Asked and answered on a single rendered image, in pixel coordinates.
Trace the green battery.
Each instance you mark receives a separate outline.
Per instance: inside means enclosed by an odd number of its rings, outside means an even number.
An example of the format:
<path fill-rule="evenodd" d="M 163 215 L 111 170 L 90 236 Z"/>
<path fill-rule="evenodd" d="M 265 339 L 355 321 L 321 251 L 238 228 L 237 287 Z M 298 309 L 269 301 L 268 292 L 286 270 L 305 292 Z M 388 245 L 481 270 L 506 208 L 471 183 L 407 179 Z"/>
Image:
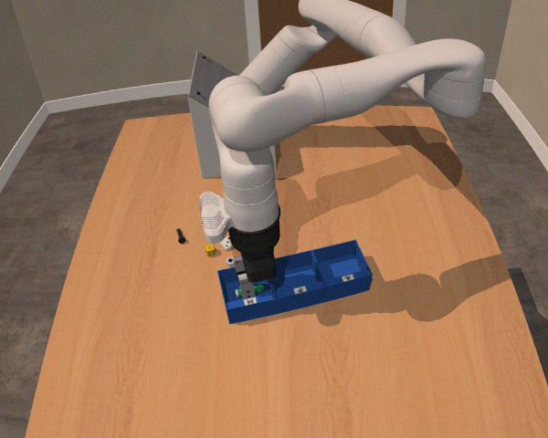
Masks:
<path fill-rule="evenodd" d="M 264 290 L 263 284 L 255 285 L 255 286 L 254 286 L 254 289 L 255 289 L 255 294 L 261 293 L 261 292 L 264 292 L 264 291 L 265 291 L 265 290 Z M 236 289 L 236 292 L 235 292 L 235 293 L 236 293 L 237 297 L 242 297 L 242 295 L 241 295 L 241 289 L 240 289 L 240 288 L 239 288 L 239 289 Z"/>

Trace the white domino tile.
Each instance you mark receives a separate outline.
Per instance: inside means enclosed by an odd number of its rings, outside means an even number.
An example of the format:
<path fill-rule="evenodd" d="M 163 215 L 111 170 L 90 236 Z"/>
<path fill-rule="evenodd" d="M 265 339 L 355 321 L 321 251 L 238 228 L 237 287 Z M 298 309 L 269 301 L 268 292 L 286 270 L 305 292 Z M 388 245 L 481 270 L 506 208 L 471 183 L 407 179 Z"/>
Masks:
<path fill-rule="evenodd" d="M 230 243 L 230 240 L 229 240 L 229 236 L 224 238 L 224 241 L 222 241 L 221 243 L 219 243 L 222 245 L 222 247 L 228 251 L 229 249 L 233 248 L 233 246 L 231 245 Z"/>

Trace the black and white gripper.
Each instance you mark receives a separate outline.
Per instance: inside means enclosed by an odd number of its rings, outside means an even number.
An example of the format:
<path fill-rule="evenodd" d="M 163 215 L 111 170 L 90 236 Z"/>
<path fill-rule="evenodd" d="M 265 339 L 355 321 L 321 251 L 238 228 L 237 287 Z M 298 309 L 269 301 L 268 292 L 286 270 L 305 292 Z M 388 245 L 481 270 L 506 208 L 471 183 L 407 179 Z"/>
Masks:
<path fill-rule="evenodd" d="M 254 283 L 276 276 L 273 252 L 280 237 L 276 184 L 271 196 L 258 203 L 236 203 L 225 193 L 222 198 L 213 192 L 202 193 L 199 203 L 206 241 L 220 243 L 229 232 L 232 246 L 241 252 L 233 257 L 242 298 L 254 297 Z"/>

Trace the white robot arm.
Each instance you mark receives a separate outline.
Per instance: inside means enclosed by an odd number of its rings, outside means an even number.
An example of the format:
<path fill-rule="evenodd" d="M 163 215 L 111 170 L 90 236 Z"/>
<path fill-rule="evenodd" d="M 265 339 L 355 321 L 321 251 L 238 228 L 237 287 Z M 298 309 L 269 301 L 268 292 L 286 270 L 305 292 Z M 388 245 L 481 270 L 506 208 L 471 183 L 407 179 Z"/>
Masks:
<path fill-rule="evenodd" d="M 284 26 L 239 76 L 224 78 L 210 95 L 231 201 L 258 203 L 274 192 L 270 146 L 310 125 L 361 114 L 404 83 L 451 118 L 478 112 L 486 70 L 479 47 L 453 38 L 416 44 L 396 19 L 349 0 L 300 0 L 299 12 L 314 26 Z M 368 59 L 295 73 L 337 36 Z"/>

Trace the blue three-compartment bin rack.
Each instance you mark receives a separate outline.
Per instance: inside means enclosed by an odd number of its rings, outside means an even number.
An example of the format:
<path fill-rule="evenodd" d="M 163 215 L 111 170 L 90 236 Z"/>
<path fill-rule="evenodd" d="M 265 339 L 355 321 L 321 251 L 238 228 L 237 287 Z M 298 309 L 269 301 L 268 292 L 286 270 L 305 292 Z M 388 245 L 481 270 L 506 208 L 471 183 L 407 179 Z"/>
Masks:
<path fill-rule="evenodd" d="M 240 288 L 236 267 L 218 271 L 229 324 L 370 290 L 373 274 L 356 240 L 277 257 L 275 262 L 276 276 L 254 283 L 263 284 L 265 291 L 244 299 L 235 293 Z"/>

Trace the yellow die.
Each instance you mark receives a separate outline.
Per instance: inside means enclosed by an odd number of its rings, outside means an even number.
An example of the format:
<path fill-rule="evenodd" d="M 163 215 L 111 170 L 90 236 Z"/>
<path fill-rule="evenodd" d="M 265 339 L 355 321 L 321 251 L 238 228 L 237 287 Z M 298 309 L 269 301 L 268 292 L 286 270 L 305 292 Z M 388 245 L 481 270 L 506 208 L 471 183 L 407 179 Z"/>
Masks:
<path fill-rule="evenodd" d="M 206 245 L 205 246 L 205 251 L 207 253 L 207 256 L 213 256 L 213 255 L 216 254 L 216 251 L 215 251 L 215 248 L 214 248 L 213 244 Z"/>

